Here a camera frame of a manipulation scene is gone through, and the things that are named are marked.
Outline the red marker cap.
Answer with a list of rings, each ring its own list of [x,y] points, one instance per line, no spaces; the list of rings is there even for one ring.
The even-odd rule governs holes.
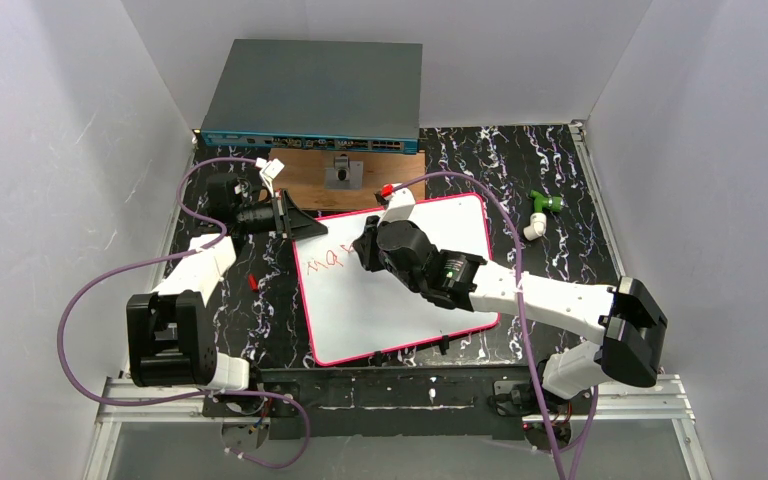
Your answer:
[[[258,292],[259,291],[259,281],[253,274],[249,274],[248,277],[248,284],[252,292]]]

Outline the pink framed whiteboard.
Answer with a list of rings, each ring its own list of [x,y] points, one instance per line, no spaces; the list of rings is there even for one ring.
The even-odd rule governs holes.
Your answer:
[[[445,250],[491,259],[483,199],[470,193],[421,201],[408,220],[392,222],[396,273],[365,271],[352,247],[366,218],[382,212],[325,217],[327,235],[294,244],[311,348],[321,366],[465,335],[499,321],[496,313],[436,306],[399,278],[427,269]]]

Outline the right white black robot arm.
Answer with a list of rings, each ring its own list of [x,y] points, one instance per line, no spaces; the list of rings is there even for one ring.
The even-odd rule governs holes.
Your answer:
[[[607,381],[637,388],[657,382],[668,319],[638,279],[586,285],[518,273],[479,255],[439,249],[409,220],[376,216],[367,218],[352,245],[364,270],[388,271],[437,307],[523,313],[581,337],[581,344],[539,368],[546,394],[569,400]]]

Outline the white pipe elbow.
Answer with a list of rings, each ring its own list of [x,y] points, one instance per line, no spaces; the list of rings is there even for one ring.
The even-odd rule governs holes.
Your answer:
[[[543,237],[547,230],[547,216],[542,212],[532,213],[529,224],[523,229],[523,236],[527,241],[534,241]]]

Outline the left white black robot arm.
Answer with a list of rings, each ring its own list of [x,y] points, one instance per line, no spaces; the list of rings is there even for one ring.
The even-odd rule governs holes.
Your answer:
[[[285,190],[259,199],[233,173],[207,181],[206,219],[179,261],[151,292],[126,305],[130,376],[139,387],[192,386],[211,391],[246,390],[250,363],[219,351],[207,306],[243,244],[255,234],[302,240],[327,227],[302,211]],[[221,221],[222,236],[209,220]]]

